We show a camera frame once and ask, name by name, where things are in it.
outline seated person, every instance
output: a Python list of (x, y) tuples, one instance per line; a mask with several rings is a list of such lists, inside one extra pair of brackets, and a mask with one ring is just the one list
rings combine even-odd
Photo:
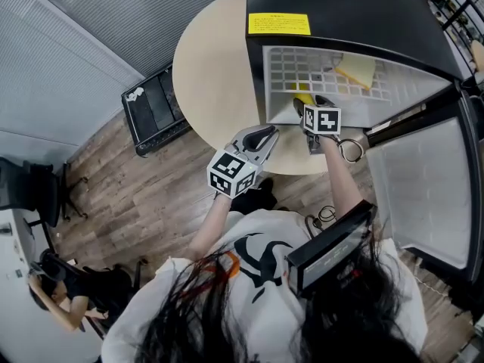
[[(320, 142), (341, 218), (363, 197), (336, 143)], [(109, 330), (103, 363), (419, 362), (424, 305), (392, 239), (369, 234), (302, 299), (286, 257), (310, 240), (304, 217), (272, 210), (270, 180), (259, 188), (216, 196), (185, 256), (166, 261)]]
[[(66, 274), (59, 282), (46, 275), (30, 275), (29, 287), (37, 305), (67, 330), (79, 328), (84, 316), (101, 319), (101, 325), (109, 328), (128, 305), (131, 278), (118, 265), (93, 273), (66, 269)], [(96, 308), (95, 303), (102, 303), (103, 308)]]

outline yellow sticky note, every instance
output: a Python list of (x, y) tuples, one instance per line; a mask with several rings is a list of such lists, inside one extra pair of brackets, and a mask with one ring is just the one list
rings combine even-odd
[(249, 14), (249, 34), (311, 35), (306, 14)]
[(350, 78), (366, 90), (370, 90), (373, 84), (376, 62), (371, 57), (354, 54), (343, 54), (340, 64), (334, 69), (337, 73)]

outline chair leg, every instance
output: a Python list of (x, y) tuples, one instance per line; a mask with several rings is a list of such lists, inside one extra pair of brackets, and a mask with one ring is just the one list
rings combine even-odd
[(83, 183), (87, 183), (88, 182), (88, 178), (80, 178), (78, 181), (76, 181), (73, 185), (70, 185), (68, 188), (67, 188), (67, 193), (70, 194), (72, 192), (72, 190), (74, 188), (77, 187), (77, 185), (80, 183), (80, 182), (83, 182)]
[(61, 201), (60, 206), (61, 206), (61, 209), (62, 209), (62, 217), (64, 218), (64, 220), (66, 220), (68, 222), (70, 221), (70, 217), (67, 215), (67, 212), (66, 212), (66, 210), (67, 210), (66, 205), (69, 205), (76, 212), (76, 214), (78, 216), (80, 216), (81, 218), (87, 219), (88, 214), (82, 213), (81, 211), (79, 211), (76, 204), (70, 198), (70, 193), (80, 182), (87, 183), (88, 179), (86, 177), (82, 177), (78, 181), (76, 181), (73, 185), (68, 187), (67, 186), (67, 169), (68, 168), (70, 168), (70, 164), (65, 163), (64, 167), (63, 167), (63, 171), (62, 171), (62, 177), (60, 178), (60, 187), (61, 187), (61, 191), (62, 191), (62, 201)]
[(146, 264), (148, 264), (146, 259), (141, 259), (136, 263), (135, 282), (133, 283), (133, 290), (135, 292), (138, 292), (141, 286), (141, 265), (146, 265)]
[(38, 225), (41, 225), (41, 224), (42, 224), (42, 220), (40, 219), (40, 220), (38, 220), (38, 221), (33, 221), (33, 222), (28, 222), (28, 221), (25, 221), (25, 223), (27, 223), (27, 224), (28, 224), (28, 226), (29, 226), (30, 228), (32, 228), (32, 227), (36, 227), (36, 226), (38, 226)]
[(86, 214), (86, 213), (81, 213), (81, 212), (78, 210), (77, 206), (76, 206), (76, 205), (74, 204), (74, 202), (73, 202), (73, 201), (70, 199), (70, 195), (67, 195), (67, 196), (66, 196), (66, 203), (67, 203), (67, 204), (68, 204), (68, 205), (69, 205), (69, 206), (70, 206), (70, 207), (71, 207), (71, 208), (72, 208), (72, 209), (73, 209), (73, 210), (76, 212), (76, 214), (77, 214), (78, 216), (80, 216), (81, 218), (86, 218), (86, 219), (88, 218), (88, 214)]

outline hand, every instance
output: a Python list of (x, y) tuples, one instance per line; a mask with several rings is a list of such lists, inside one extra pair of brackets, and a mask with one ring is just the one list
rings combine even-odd
[(326, 147), (337, 147), (337, 143), (331, 137), (325, 137), (324, 135), (319, 135), (319, 143), (322, 145), (323, 150)]
[(29, 276), (29, 286), (30, 289), (32, 289), (35, 293), (37, 293), (39, 290), (42, 290), (40, 278), (36, 275)]
[(86, 311), (85, 315), (90, 318), (99, 318), (101, 320), (106, 320), (107, 318), (109, 318), (108, 311), (106, 311), (105, 313), (100, 313), (97, 308)]

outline beige tabletop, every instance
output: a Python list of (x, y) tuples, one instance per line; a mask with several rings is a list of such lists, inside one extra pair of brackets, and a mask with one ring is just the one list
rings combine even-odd
[[(245, 43), (245, 10), (246, 0), (214, 1), (183, 32), (173, 60), (181, 111), (215, 149), (223, 148), (241, 129), (260, 124)], [(324, 155), (309, 155), (299, 126), (278, 128), (279, 141), (265, 171), (285, 175), (327, 171)]]

